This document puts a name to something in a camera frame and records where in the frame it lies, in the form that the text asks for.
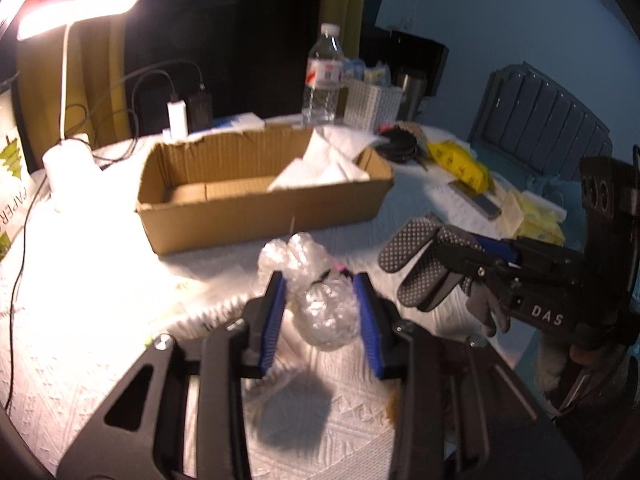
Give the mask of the clear bubble wrap bag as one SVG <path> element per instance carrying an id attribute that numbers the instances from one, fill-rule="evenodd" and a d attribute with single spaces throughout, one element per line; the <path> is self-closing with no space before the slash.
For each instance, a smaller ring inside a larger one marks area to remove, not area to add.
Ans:
<path id="1" fill-rule="evenodd" d="M 360 331 L 352 279 L 331 271 L 332 258 L 304 232 L 270 240 L 257 258 L 258 282 L 267 284 L 274 272 L 283 275 L 293 325 L 307 344 L 322 351 L 351 344 Z"/>

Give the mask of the dark smartphone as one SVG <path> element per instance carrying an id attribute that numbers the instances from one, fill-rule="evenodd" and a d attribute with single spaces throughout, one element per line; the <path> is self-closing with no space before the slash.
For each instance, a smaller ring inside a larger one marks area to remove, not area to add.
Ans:
<path id="1" fill-rule="evenodd" d="M 451 181 L 448 185 L 487 220 L 496 220 L 500 216 L 501 209 L 485 194 L 475 192 L 460 180 Z"/>

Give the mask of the yellow tissue pack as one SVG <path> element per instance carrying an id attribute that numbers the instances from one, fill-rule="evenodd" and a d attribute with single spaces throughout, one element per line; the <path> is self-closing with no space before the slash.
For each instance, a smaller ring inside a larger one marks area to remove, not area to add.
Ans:
<path id="1" fill-rule="evenodd" d="M 560 222 L 552 212 L 547 212 L 526 200 L 518 191 L 506 193 L 500 206 L 498 228 L 503 237 L 527 237 L 553 245 L 562 246 L 565 235 Z"/>

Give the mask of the yellow plastic bag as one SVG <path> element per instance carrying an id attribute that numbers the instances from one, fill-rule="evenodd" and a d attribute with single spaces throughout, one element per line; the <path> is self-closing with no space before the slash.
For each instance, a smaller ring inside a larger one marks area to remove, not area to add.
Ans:
<path id="1" fill-rule="evenodd" d="M 488 168 L 479 162 L 466 148 L 453 140 L 427 142 L 428 154 L 438 166 L 453 174 L 472 188 L 475 193 L 485 193 L 491 185 Z"/>

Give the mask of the black round zipper case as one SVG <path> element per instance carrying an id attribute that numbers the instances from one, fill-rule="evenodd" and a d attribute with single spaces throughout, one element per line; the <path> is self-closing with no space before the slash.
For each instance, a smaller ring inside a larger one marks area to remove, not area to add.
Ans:
<path id="1" fill-rule="evenodd" d="M 418 157 L 418 140 L 409 131 L 401 128 L 391 128 L 378 136 L 382 143 L 375 147 L 375 151 L 386 160 L 405 164 Z"/>

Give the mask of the white tablecloth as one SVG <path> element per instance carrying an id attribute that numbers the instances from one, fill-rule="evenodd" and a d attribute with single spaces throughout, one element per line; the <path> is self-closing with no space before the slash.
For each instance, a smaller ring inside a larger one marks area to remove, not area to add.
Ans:
<path id="1" fill-rule="evenodd" d="M 104 171 L 87 209 L 42 200 L 1 265 L 1 407 L 50 471 L 111 388 L 172 316 L 256 292 L 262 243 L 154 254 L 136 213 L 154 145 Z M 297 374 L 245 415 L 258 479 L 383 479 L 390 466 L 390 389 L 362 345 L 324 352 L 292 327 Z"/>

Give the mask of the steel tumbler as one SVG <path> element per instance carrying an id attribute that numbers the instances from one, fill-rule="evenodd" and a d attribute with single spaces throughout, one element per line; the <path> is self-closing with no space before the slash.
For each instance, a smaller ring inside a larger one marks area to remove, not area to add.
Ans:
<path id="1" fill-rule="evenodd" d="M 397 82 L 402 91 L 397 119 L 402 122 L 413 122 L 424 99 L 427 81 L 406 74 L 399 74 Z"/>

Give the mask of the white perforated plastic basket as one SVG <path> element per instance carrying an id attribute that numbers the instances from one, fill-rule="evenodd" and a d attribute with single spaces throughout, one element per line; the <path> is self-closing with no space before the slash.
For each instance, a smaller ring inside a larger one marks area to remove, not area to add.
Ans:
<path id="1" fill-rule="evenodd" d="M 344 123 L 349 127 L 369 132 L 393 125 L 401 99 L 402 90 L 399 87 L 381 87 L 351 79 L 347 81 Z"/>

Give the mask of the black monitor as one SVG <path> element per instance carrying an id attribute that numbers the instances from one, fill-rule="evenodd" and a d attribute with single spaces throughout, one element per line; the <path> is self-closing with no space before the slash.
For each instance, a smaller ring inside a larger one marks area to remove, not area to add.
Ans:
<path id="1" fill-rule="evenodd" d="M 360 32 L 359 58 L 368 67 L 385 64 L 392 79 L 409 76 L 425 82 L 424 96 L 436 96 L 449 49 L 438 41 L 363 24 Z"/>

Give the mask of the clear water bottle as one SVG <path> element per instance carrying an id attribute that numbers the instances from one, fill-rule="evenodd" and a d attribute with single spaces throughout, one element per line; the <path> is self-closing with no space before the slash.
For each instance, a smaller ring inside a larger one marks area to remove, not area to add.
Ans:
<path id="1" fill-rule="evenodd" d="M 333 124 L 341 91 L 344 54 L 340 26 L 323 23 L 307 56 L 302 115 L 307 125 Z"/>

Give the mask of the brown cardboard box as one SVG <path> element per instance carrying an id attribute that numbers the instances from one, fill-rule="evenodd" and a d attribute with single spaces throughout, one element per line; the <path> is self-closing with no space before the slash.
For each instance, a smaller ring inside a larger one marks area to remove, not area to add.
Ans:
<path id="1" fill-rule="evenodd" d="M 373 148 L 355 158 L 366 180 L 273 187 L 311 137 L 309 128 L 277 126 L 156 144 L 137 197 L 153 252 L 163 256 L 374 219 L 394 173 Z"/>

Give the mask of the white paper cup pack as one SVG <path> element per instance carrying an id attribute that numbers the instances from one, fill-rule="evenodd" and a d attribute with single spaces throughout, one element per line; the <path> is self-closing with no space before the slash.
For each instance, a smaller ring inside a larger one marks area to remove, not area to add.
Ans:
<path id="1" fill-rule="evenodd" d="M 35 183 L 27 169 L 9 86 L 1 89 L 0 105 L 0 259 L 3 260 L 24 226 Z"/>

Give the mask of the white charger plug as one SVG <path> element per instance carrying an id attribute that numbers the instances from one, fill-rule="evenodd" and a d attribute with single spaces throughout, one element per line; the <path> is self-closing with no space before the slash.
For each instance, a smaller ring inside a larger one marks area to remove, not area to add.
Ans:
<path id="1" fill-rule="evenodd" d="M 167 111 L 171 139 L 175 141 L 186 139 L 189 135 L 186 103 L 183 100 L 168 102 Z"/>

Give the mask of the black power adapter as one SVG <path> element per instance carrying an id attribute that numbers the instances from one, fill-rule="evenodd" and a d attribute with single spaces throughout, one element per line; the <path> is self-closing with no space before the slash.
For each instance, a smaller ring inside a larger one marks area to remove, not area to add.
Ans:
<path id="1" fill-rule="evenodd" d="M 209 130 L 213 125 L 212 96 L 207 91 L 199 91 L 186 100 L 190 133 Z"/>

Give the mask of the white desk lamp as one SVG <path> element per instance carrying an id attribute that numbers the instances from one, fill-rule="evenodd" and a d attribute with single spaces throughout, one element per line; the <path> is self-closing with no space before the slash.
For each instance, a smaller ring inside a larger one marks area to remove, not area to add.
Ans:
<path id="1" fill-rule="evenodd" d="M 1 89 L 12 90 L 27 169 L 124 104 L 124 16 L 140 0 L 1 0 Z"/>

